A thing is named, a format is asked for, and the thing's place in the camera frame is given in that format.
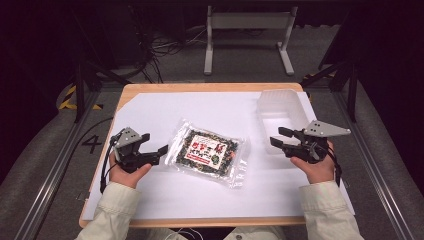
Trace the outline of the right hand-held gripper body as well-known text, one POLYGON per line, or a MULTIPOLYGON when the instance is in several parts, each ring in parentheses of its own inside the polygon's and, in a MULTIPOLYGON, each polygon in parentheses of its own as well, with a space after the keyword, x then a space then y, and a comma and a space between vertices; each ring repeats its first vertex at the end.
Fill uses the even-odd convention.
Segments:
POLYGON ((329 137, 349 135, 350 129, 338 127, 329 123, 313 120, 302 130, 293 130, 294 138, 298 139, 298 145, 284 143, 282 151, 288 158, 298 157, 305 162, 315 164, 323 161, 329 152, 329 137))

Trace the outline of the white metal stand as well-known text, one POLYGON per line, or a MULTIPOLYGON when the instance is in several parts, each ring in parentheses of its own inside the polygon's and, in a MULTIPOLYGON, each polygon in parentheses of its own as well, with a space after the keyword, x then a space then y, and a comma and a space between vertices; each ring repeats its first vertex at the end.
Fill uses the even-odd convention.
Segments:
POLYGON ((215 12, 207 9, 207 45, 203 73, 212 74, 213 68, 213 31, 215 29, 283 29, 284 35, 276 43, 280 58, 288 76, 294 75, 294 68, 287 52, 288 42, 297 16, 297 7, 283 12, 215 12))

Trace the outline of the clear packet of dark snacks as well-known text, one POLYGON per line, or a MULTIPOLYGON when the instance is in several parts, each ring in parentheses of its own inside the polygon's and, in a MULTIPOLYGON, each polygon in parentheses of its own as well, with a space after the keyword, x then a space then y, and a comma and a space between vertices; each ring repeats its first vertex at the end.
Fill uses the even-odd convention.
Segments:
POLYGON ((182 119, 164 162, 178 172, 236 189, 244 185, 249 153, 248 139, 225 136, 182 119))

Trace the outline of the translucent plastic container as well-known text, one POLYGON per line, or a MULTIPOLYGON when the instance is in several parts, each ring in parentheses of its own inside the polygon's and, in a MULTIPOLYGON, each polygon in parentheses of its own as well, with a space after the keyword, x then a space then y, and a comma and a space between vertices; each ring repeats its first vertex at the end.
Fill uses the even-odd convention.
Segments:
POLYGON ((271 145, 271 137, 289 145, 300 143, 295 137, 281 135, 278 128, 301 130, 311 122, 308 110, 303 106, 305 99, 305 93, 289 89, 264 90, 260 93, 256 104, 256 120, 262 147, 267 154, 282 154, 279 148, 271 145))

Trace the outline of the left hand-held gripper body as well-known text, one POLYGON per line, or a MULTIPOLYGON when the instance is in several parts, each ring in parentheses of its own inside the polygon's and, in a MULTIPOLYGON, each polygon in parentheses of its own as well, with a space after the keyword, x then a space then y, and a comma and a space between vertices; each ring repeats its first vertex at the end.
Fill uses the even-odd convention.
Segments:
POLYGON ((122 129, 113 139, 116 163, 127 173, 133 173, 145 164, 158 165, 160 157, 156 152, 139 151, 140 134, 130 127, 122 129))

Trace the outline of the person's left hand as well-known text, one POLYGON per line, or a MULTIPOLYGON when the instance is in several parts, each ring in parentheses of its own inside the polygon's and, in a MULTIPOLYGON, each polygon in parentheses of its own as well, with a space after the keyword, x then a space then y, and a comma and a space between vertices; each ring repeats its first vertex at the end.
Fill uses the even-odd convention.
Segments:
POLYGON ((151 164, 145 164, 133 173, 127 173, 119 165, 116 164, 115 155, 109 155, 109 163, 111 165, 109 177, 112 182, 135 189, 138 182, 151 170, 151 164))

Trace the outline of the person's right hand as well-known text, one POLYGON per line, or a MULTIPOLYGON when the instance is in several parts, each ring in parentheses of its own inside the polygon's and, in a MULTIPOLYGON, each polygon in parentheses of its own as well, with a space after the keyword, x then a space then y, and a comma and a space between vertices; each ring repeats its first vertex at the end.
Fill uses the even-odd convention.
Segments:
POLYGON ((306 174, 310 184, 333 181, 335 179, 335 166, 329 155, 323 161, 315 164, 307 163, 298 157, 291 157, 290 161, 306 174))

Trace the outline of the white paper mat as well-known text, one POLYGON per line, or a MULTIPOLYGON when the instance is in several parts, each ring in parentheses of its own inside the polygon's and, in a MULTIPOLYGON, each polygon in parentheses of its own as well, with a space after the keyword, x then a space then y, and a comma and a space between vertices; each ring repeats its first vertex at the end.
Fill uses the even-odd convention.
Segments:
POLYGON ((261 92, 140 93, 117 111, 112 127, 149 133, 144 152, 155 151, 174 135, 182 119, 225 136, 250 141, 244 185, 231 189, 159 164, 138 187, 142 192, 136 219, 174 221, 302 217, 299 188, 307 180, 283 152, 264 151, 256 120, 261 92))

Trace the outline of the black metal stand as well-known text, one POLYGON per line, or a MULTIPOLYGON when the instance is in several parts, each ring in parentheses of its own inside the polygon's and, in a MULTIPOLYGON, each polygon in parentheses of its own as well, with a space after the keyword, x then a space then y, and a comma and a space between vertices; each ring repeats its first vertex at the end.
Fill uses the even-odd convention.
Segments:
POLYGON ((72 59, 75 63, 74 83, 76 85, 77 101, 75 122, 79 123, 82 121, 86 110, 91 108, 91 105, 85 101, 85 87, 88 87, 89 92, 99 92, 102 88, 102 80, 97 76, 98 72, 122 86, 128 85, 129 81, 106 69, 101 64, 95 63, 87 55, 85 43, 89 42, 89 38, 86 36, 86 31, 81 26, 81 22, 74 10, 71 10, 71 16, 71 23, 74 27, 72 28, 72 33, 69 34, 69 38, 72 39, 71 45, 73 46, 73 50, 71 53, 73 54, 72 59))
POLYGON ((334 73, 334 77, 328 83, 328 88, 332 92, 341 92, 345 84, 348 83, 347 112, 352 122, 356 122, 355 107, 358 82, 355 50, 353 49, 356 21, 355 13, 350 11, 321 60, 318 67, 319 72, 306 75, 300 83, 305 88, 331 73, 334 73))

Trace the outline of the aluminium rail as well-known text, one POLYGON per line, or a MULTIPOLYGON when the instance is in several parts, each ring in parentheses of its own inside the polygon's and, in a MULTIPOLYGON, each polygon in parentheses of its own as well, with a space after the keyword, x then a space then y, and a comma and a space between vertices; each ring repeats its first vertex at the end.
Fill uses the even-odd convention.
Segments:
POLYGON ((99 95, 99 92, 92 92, 87 95, 87 99, 84 102, 85 110, 81 114, 78 122, 72 125, 65 143, 61 147, 53 166, 42 183, 30 210, 26 214, 13 240, 34 240, 36 238, 60 187, 60 183, 66 173, 73 152, 79 144, 78 139, 82 137, 82 129, 87 121, 90 109, 96 103, 99 95))
POLYGON ((381 171, 379 170, 374 157, 368 148, 365 139, 359 130, 356 123, 351 120, 351 117, 347 111, 347 103, 345 102, 341 93, 334 93, 333 98, 338 105, 343 118, 348 124, 348 128, 351 131, 351 135, 355 139, 359 150, 362 155, 362 162, 366 169, 368 176, 372 182, 374 189, 383 205, 383 208, 391 222, 392 227, 399 240, 416 240, 413 233, 411 232, 408 224, 405 221, 403 214, 401 213, 396 200, 393 197, 392 191, 389 189, 381 171))

